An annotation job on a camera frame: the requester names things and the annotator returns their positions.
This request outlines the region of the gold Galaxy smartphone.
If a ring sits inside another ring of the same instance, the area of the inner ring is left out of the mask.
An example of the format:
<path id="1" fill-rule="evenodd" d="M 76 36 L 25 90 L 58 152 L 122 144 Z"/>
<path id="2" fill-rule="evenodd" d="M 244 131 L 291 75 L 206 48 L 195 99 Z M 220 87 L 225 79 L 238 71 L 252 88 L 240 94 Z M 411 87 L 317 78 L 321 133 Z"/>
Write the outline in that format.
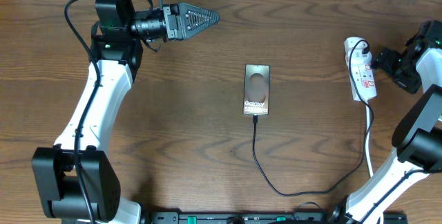
<path id="1" fill-rule="evenodd" d="M 246 64 L 243 110 L 245 115 L 269 114 L 270 65 Z"/>

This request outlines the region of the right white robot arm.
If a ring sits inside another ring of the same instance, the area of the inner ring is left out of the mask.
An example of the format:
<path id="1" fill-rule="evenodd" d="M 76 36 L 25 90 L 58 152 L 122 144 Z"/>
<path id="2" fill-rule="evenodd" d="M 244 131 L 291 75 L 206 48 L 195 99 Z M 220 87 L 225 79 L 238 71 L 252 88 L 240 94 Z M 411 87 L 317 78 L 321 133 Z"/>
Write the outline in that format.
<path id="1" fill-rule="evenodd" d="M 401 89 L 423 95 L 399 122 L 392 151 L 369 180 L 346 196 L 330 217 L 332 223 L 377 223 L 383 212 L 413 184 L 441 173 L 441 22 L 423 22 L 399 53 L 383 48 L 372 57 L 360 37 L 345 40 L 345 60 L 356 101 L 376 95 L 373 72 L 382 70 Z"/>

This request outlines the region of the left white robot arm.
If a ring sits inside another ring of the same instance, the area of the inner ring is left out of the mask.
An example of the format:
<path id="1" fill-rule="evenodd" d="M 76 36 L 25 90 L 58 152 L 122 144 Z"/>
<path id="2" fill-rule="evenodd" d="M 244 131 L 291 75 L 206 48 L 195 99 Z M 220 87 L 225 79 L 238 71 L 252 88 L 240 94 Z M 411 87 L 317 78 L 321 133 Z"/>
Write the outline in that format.
<path id="1" fill-rule="evenodd" d="M 153 42 L 190 39 L 219 22 L 217 12 L 187 3 L 136 11 L 132 0 L 95 0 L 88 79 L 78 105 L 51 147 L 39 147 L 32 170 L 48 218 L 64 223 L 147 223 L 139 203 L 121 195 L 108 157 L 120 105 Z"/>

